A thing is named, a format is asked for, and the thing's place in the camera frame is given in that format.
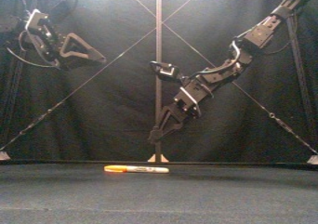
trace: metal pole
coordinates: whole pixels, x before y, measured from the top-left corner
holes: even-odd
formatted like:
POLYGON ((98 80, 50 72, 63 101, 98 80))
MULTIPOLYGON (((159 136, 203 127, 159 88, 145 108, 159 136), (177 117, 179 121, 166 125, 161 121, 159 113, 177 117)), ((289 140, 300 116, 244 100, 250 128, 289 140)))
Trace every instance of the metal pole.
MULTIPOLYGON (((162 15, 163 7, 162 0, 157 0, 157 61, 162 62, 163 53, 163 35, 162 35, 162 15)), ((155 78, 155 123, 159 123, 159 115, 162 111, 162 81, 155 78)), ((162 142, 155 142, 155 162, 162 162, 162 142)))
POLYGON ((288 27, 289 27, 289 34, 292 39, 292 52, 294 57, 294 65, 298 75, 298 83, 301 88, 301 95, 302 95, 302 101, 304 101, 304 107, 305 107, 305 114, 308 119, 308 126, 309 126, 309 134, 310 134, 310 140, 313 143, 318 143, 318 134, 317 134, 317 127, 314 123, 314 112, 310 104, 310 98, 309 98, 309 87, 308 87, 308 81, 306 81, 306 74, 304 70, 304 62, 302 62, 302 56, 301 56, 301 50, 300 50, 300 44, 297 37, 294 36, 296 31, 296 25, 292 18, 288 18, 288 27))

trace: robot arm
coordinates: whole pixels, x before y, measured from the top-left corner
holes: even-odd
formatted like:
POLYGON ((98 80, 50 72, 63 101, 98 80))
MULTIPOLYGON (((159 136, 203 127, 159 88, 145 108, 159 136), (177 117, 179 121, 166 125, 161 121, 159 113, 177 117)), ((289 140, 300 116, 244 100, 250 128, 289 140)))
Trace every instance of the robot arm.
POLYGON ((246 33, 240 35, 230 46, 230 57, 221 67, 207 68, 183 77, 177 66, 161 62, 151 62, 162 80, 182 84, 181 91, 174 97, 174 103, 161 112, 159 122, 150 132, 150 143, 159 141, 166 135, 183 127, 187 118, 202 116, 199 102, 210 97, 213 92, 231 82, 250 65, 258 51, 272 42, 274 33, 309 0, 284 0, 270 16, 246 33))

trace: dark floor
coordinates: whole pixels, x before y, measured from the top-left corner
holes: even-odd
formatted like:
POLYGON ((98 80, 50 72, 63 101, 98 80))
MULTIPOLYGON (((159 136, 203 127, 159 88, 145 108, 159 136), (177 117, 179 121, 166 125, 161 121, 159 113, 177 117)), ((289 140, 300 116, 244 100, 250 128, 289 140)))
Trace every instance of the dark floor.
POLYGON ((2 165, 0 223, 317 223, 317 171, 171 166, 2 165))

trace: black curtain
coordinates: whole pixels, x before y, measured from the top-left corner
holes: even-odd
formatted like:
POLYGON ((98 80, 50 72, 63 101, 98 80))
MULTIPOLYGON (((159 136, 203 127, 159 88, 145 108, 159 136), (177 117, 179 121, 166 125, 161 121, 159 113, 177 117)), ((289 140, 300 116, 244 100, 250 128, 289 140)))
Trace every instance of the black curtain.
MULTIPOLYGON (((22 16, 18 1, 7 0, 2 7, 22 16)), ((67 0, 71 10, 76 1, 67 0)), ((163 0, 163 61, 178 65, 187 75, 213 64, 221 66, 234 36, 258 24, 281 1, 163 0)), ((38 7, 43 12, 48 10, 46 0, 39 1, 38 7)), ((313 106, 317 106, 316 8, 317 0, 312 0, 304 8, 297 30, 313 106)), ((95 79, 7 147, 12 159, 150 159, 155 76, 149 64, 157 56, 155 13, 155 0, 79 0, 72 13, 55 21, 58 30, 76 33, 98 49, 107 58, 107 65, 82 64, 70 72, 24 65, 7 142, 93 76, 95 79)), ((284 26, 266 52, 277 51, 289 40, 288 26, 284 26)), ((10 80, 6 74, 15 66, 10 64, 11 59, 2 50, 3 88, 10 80)), ((27 52, 27 59, 43 63, 35 51, 27 52)), ((281 53, 258 56, 237 83, 294 132, 314 142, 292 47, 281 53)), ((171 103, 178 90, 178 85, 163 83, 163 105, 171 103)), ((223 86, 201 107, 203 117, 190 120, 185 128, 163 140, 163 154, 171 162, 308 161, 309 149, 234 84, 223 86)))

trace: marker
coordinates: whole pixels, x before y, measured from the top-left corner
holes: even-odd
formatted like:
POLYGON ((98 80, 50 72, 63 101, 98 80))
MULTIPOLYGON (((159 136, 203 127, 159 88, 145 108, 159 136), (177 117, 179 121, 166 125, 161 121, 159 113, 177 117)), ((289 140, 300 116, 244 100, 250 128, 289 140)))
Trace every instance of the marker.
POLYGON ((145 166, 130 166, 130 165, 107 165, 105 166, 106 172, 117 172, 117 173, 169 173, 167 168, 162 167, 145 167, 145 166))

